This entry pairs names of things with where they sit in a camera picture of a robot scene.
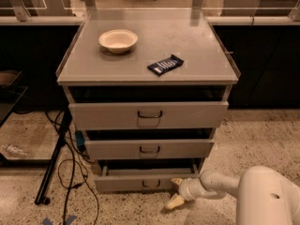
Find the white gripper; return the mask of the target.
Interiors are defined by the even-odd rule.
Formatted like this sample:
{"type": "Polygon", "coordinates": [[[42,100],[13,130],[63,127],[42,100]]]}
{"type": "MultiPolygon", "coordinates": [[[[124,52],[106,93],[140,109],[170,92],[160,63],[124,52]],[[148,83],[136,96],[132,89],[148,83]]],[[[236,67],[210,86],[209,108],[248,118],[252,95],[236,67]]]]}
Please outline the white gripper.
{"type": "Polygon", "coordinates": [[[175,193],[165,204],[167,210],[173,210],[184,204],[185,201],[194,201],[198,197],[203,197],[205,195],[205,189],[199,178],[172,178],[171,182],[179,186],[179,194],[175,193]]]}

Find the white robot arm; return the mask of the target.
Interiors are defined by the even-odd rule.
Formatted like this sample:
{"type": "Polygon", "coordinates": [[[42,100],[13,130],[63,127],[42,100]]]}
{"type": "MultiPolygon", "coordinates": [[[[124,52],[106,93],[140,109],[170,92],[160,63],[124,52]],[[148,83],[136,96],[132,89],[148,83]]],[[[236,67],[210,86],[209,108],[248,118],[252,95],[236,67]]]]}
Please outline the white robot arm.
{"type": "Polygon", "coordinates": [[[172,210],[202,197],[236,199],[236,225],[300,225],[300,187],[264,166],[247,169],[240,178],[205,170],[199,178],[173,178],[178,192],[166,203],[172,210]]]}

